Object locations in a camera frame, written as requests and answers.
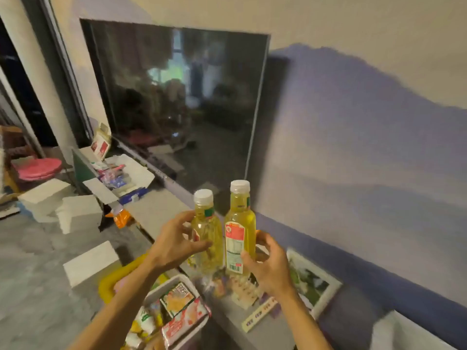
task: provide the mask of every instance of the person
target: person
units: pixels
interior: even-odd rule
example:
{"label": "person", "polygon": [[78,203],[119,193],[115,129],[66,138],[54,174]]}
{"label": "person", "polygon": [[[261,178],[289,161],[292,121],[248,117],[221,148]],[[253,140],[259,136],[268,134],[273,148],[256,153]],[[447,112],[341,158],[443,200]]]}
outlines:
{"label": "person", "polygon": [[[111,302],[98,312],[68,350],[120,349],[157,277],[212,245],[210,241],[193,242],[183,237],[183,234],[191,233],[191,228],[185,227],[184,222],[190,222],[194,217],[194,211],[185,211],[162,227],[143,263],[128,276]],[[269,257],[263,263],[259,263],[252,260],[248,253],[242,253],[242,260],[253,272],[261,288],[280,303],[298,350],[331,350],[295,290],[285,251],[263,231],[257,231],[256,242],[267,248]]]}

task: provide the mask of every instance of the television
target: television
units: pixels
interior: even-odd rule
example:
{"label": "television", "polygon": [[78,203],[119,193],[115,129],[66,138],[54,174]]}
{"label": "television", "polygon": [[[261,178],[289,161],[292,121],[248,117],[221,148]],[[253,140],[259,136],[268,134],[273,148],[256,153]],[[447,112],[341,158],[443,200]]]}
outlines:
{"label": "television", "polygon": [[112,136],[191,193],[248,169],[269,35],[81,19]]}

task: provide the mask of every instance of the floor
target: floor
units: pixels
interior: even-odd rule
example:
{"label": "floor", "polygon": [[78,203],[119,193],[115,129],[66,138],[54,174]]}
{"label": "floor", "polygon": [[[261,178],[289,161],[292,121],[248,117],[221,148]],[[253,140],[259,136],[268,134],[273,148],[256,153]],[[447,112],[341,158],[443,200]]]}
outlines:
{"label": "floor", "polygon": [[[63,350],[102,306],[97,288],[76,294],[63,264],[104,241],[127,264],[150,242],[114,225],[63,235],[55,223],[17,214],[0,220],[0,350]],[[237,349],[213,321],[203,331],[203,349]]]}

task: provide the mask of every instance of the yellow liquid bottle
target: yellow liquid bottle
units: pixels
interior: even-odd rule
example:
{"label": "yellow liquid bottle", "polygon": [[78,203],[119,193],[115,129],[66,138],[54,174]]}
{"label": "yellow liquid bottle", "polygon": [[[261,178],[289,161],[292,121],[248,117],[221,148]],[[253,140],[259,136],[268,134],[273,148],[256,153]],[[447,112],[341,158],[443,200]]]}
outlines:
{"label": "yellow liquid bottle", "polygon": [[195,254],[197,267],[203,274],[210,274],[224,264],[224,243],[222,239],[222,224],[214,214],[213,192],[209,189],[197,190],[194,194],[196,216],[191,222],[192,239],[213,242],[206,252]]}
{"label": "yellow liquid bottle", "polygon": [[256,259],[256,216],[250,209],[250,182],[230,183],[230,210],[225,216],[225,268],[233,275],[249,276],[240,252]]}

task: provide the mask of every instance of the forearm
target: forearm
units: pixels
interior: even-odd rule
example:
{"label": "forearm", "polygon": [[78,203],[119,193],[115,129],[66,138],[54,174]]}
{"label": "forearm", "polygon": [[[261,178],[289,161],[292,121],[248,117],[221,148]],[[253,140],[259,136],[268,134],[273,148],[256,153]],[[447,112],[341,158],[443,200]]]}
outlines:
{"label": "forearm", "polygon": [[295,290],[278,300],[298,350],[332,350]]}
{"label": "forearm", "polygon": [[118,350],[124,344],[144,298],[161,272],[155,262],[145,259],[68,350]]}

